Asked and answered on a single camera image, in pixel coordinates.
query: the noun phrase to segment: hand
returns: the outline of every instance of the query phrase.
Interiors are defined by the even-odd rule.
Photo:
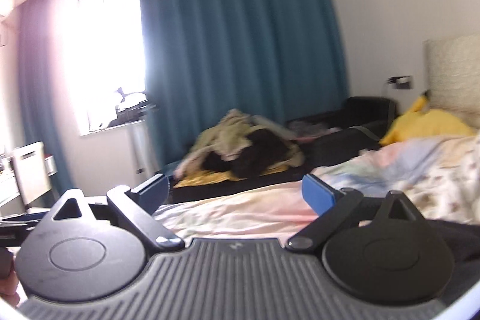
[[[14,269],[13,257],[9,258],[9,262],[10,273],[6,278],[0,280],[0,297],[2,297],[11,306],[15,307],[20,301],[20,296],[17,293],[18,278]]]

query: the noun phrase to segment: bright window light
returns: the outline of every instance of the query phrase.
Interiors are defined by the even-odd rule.
[[[109,126],[123,109],[145,99],[145,56],[139,0],[78,0],[78,61],[75,79],[89,131]],[[117,92],[128,95],[123,103]]]

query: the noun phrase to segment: pillow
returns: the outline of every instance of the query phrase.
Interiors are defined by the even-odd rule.
[[[393,122],[386,136],[380,140],[380,144],[385,146],[398,141],[436,135],[476,134],[473,128],[444,110],[431,109],[422,112],[427,103],[425,96],[419,97],[404,115]]]

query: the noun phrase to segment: textured headboard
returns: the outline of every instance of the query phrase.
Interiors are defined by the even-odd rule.
[[[480,34],[425,42],[430,104],[480,127]]]

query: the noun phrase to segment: floral blanket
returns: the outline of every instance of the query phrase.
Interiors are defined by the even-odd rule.
[[[429,219],[480,223],[480,134],[411,139],[313,174],[371,197],[403,191]]]

